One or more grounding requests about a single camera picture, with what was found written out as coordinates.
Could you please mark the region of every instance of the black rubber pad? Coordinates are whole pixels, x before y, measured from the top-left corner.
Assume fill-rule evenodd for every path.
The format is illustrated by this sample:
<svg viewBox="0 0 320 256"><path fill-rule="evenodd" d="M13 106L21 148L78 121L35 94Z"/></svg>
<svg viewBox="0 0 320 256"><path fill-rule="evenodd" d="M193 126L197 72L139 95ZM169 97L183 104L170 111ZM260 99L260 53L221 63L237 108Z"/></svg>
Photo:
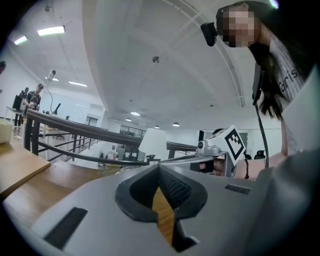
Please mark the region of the black rubber pad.
<svg viewBox="0 0 320 256"><path fill-rule="evenodd" d="M62 220L44 237L44 240L62 250L81 221L87 214L86 209L74 207Z"/></svg>
<svg viewBox="0 0 320 256"><path fill-rule="evenodd" d="M232 184L229 184L225 187L225 189L227 190L231 190L231 191L234 191L234 192L238 192L238 193L241 193L241 194L245 194L245 195L248 195L251 188L249 187L244 187L244 186L237 186L237 185L232 185Z"/></svg>

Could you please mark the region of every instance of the metal railing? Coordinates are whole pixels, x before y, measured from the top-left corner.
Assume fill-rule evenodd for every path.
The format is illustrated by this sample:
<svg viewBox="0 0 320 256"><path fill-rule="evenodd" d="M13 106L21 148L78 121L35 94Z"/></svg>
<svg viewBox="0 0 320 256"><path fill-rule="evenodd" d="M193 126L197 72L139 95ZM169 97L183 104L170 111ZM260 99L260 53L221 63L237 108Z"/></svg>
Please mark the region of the metal railing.
<svg viewBox="0 0 320 256"><path fill-rule="evenodd" d="M107 131L106 129L103 129L103 128L94 127L94 126L90 126L82 123L77 123L77 122L73 122L65 119L60 119L58 117L39 113L31 109L28 110L28 114L26 118L27 118L27 121L24 128L24 147L29 151L32 150L32 153L34 153L37 156L39 155L40 152L44 152L47 150L51 150L59 153L59 155L49 159L49 161L52 161L62 155L65 155L65 156L72 157L73 160L77 158L77 159L98 162L98 163L105 163L105 164L115 164L115 165L125 165L125 166L147 165L146 162L142 162L142 161L111 160L111 159L87 156L80 153L76 153L76 149L81 147L82 145L89 144L88 148L90 149L91 142L93 141L98 142L98 140L139 147L139 145L142 142L141 138L123 135L120 133ZM39 134L40 124L44 124L49 127L64 131L64 133L47 133L44 135L45 137L72 134L74 135L74 140L60 143L57 145L49 145L48 143L41 142L39 141L39 137L42 137L43 134L42 135ZM73 147L70 150L63 150L59 148L60 146L67 145L70 143L73 143ZM170 159L175 156L176 151L195 152L197 147L192 145L167 142L167 149L169 150L168 158Z"/></svg>

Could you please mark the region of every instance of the black handrail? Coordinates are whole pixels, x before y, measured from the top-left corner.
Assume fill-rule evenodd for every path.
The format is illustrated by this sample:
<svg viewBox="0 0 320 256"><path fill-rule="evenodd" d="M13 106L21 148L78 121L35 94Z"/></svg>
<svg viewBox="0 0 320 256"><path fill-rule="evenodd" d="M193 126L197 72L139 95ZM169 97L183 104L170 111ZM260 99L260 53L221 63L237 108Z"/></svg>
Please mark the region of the black handrail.
<svg viewBox="0 0 320 256"><path fill-rule="evenodd" d="M100 157L94 157L94 156L87 156L83 154L78 154L78 153L73 153L69 151L65 151L63 149L57 148L55 146L51 146L47 143L43 143L38 141L38 144L40 146L43 146L45 148L48 148L49 150L55 151L57 153L73 157L73 158L78 158L82 160L87 160L91 162L98 162L98 163L106 163L106 164L112 164L112 165L125 165L125 166L147 166L147 162L138 162L138 161L123 161L123 160L111 160L111 159L105 159L105 158L100 158Z"/></svg>
<svg viewBox="0 0 320 256"><path fill-rule="evenodd" d="M39 113L32 109L28 110L27 118L35 120L39 123L45 124L50 127L54 127L61 131L77 134L84 137L89 137L92 139L97 139L100 141L106 141L106 142L124 144L124 145L136 146L136 147L139 147L142 142L142 139L138 137L123 135L120 133L107 131L106 129L103 129L103 128L94 127L94 126L73 122L65 119L60 119L52 115ZM167 142L167 149L171 151L195 152L197 147L192 145Z"/></svg>

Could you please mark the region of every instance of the black slot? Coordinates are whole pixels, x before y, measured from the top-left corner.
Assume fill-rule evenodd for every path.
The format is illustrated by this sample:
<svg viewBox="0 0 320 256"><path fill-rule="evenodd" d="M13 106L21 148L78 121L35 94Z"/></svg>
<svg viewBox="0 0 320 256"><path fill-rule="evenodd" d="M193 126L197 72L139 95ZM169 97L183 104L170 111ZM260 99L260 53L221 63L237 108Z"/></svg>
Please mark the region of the black slot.
<svg viewBox="0 0 320 256"><path fill-rule="evenodd" d="M173 227L172 247L177 252L182 252L196 244L197 242L194 241L192 238L185 236L181 228L180 222L175 221Z"/></svg>
<svg viewBox="0 0 320 256"><path fill-rule="evenodd" d="M232 184L225 186L225 189L231 190L234 192L238 192L241 194L245 194L245 195L248 195L251 190L251 188L249 188L249 187L237 186L237 185L232 185Z"/></svg>
<svg viewBox="0 0 320 256"><path fill-rule="evenodd" d="M86 209L72 208L44 237L44 240L62 250L87 213L88 211Z"/></svg>

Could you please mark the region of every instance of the chair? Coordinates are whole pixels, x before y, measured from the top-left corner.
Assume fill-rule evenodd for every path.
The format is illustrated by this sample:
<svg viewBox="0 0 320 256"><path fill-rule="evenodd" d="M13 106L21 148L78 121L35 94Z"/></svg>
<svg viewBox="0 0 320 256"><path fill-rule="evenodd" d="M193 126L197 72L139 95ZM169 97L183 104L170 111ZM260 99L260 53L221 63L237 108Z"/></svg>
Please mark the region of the chair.
<svg viewBox="0 0 320 256"><path fill-rule="evenodd" d="M244 154L244 157L245 157L245 159L247 159L247 160L252 160L252 157L251 157L251 155L249 155L249 154Z"/></svg>
<svg viewBox="0 0 320 256"><path fill-rule="evenodd" d="M254 159L264 159L266 156L264 155L264 150L258 150L256 152L256 155L254 156Z"/></svg>

